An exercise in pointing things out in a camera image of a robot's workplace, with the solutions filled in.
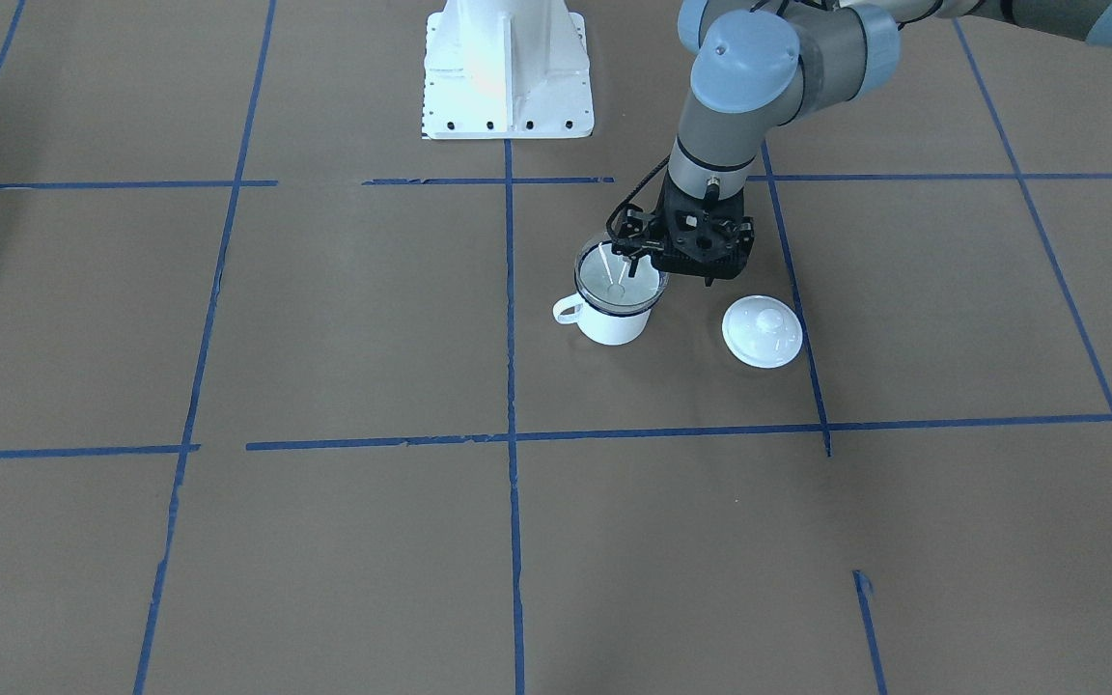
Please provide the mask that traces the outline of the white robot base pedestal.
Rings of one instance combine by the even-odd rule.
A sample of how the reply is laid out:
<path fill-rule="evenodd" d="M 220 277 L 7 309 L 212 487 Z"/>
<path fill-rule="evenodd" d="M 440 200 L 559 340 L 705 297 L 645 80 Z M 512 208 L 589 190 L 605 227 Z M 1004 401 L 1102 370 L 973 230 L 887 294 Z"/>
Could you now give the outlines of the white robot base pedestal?
<path fill-rule="evenodd" d="M 595 130 L 586 22 L 565 1 L 447 1 L 425 40 L 423 138 Z"/>

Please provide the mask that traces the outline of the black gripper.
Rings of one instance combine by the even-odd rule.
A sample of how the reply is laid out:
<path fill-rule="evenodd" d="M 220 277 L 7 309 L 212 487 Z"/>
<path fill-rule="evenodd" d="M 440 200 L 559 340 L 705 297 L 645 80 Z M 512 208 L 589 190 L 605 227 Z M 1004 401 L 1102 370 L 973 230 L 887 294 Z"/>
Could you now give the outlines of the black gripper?
<path fill-rule="evenodd" d="M 631 264 L 651 257 L 657 271 L 701 277 L 707 285 L 736 280 L 746 268 L 755 229 L 753 217 L 745 212 L 744 192 L 708 203 L 665 180 L 653 215 L 641 208 L 615 210 L 613 252 Z M 652 241 L 626 241 L 646 236 Z"/>

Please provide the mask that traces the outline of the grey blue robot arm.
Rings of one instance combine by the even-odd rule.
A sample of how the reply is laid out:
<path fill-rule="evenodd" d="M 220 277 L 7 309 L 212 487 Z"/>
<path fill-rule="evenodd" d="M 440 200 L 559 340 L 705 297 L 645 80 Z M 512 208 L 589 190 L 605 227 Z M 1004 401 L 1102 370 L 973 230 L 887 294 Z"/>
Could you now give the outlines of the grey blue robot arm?
<path fill-rule="evenodd" d="M 1112 48 L 1112 1 L 685 1 L 681 42 L 694 56 L 674 145 L 654 168 L 653 210 L 623 201 L 606 220 L 624 277 L 733 280 L 754 224 L 744 185 L 770 131 L 886 83 L 901 31 L 931 18 L 1001 23 Z"/>

